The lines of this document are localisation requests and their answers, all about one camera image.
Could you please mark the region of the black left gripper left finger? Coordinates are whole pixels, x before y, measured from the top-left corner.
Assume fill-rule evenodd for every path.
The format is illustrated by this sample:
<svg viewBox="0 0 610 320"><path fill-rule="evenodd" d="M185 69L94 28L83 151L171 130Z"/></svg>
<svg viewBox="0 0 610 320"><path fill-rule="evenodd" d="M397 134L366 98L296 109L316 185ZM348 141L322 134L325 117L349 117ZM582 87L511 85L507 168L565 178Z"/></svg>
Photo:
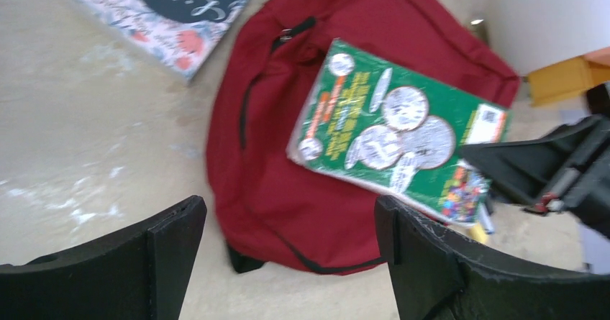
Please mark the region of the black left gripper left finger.
<svg viewBox="0 0 610 320"><path fill-rule="evenodd" d="M177 319L207 208L160 213L24 265L1 266L3 319Z"/></svg>

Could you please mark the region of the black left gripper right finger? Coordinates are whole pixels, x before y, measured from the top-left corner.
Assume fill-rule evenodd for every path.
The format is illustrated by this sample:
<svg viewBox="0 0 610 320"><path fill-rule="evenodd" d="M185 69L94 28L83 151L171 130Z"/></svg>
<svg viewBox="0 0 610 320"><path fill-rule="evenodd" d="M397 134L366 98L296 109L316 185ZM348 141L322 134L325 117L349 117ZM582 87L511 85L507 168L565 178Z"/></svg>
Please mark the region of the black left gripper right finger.
<svg viewBox="0 0 610 320"><path fill-rule="evenodd" d="M375 201L381 257L401 319L607 319L609 277L523 260L392 196Z"/></svg>

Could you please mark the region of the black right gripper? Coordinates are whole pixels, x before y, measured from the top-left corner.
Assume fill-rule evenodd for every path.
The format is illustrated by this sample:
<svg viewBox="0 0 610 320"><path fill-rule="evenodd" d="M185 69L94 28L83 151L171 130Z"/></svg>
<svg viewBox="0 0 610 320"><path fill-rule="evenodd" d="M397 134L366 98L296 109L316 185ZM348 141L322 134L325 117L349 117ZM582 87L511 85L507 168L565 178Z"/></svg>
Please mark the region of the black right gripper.
<svg viewBox="0 0 610 320"><path fill-rule="evenodd" d="M537 215L570 212L609 237L609 83L584 94L590 115L543 137L464 145L460 157L491 188Z"/></svg>

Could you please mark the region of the red student backpack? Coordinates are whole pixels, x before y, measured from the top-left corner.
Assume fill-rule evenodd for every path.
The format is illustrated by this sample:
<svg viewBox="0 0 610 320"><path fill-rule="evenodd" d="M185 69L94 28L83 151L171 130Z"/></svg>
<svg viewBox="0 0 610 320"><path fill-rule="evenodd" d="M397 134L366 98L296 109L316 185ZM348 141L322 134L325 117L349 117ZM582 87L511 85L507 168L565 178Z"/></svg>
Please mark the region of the red student backpack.
<svg viewBox="0 0 610 320"><path fill-rule="evenodd" d="M438 0L269 0L242 26L206 146L217 221L236 271L275 262L346 275L380 265L375 194L286 155L331 41L502 106L519 77Z"/></svg>

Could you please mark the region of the green activity book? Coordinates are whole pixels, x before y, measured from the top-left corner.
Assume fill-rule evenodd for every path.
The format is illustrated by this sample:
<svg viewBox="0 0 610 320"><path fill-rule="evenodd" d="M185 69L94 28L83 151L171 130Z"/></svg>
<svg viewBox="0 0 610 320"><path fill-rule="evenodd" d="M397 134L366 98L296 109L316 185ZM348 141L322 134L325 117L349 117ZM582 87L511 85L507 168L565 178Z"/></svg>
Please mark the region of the green activity book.
<svg viewBox="0 0 610 320"><path fill-rule="evenodd" d="M305 168L473 226L490 183L459 156L502 141L511 112L333 40L289 140Z"/></svg>

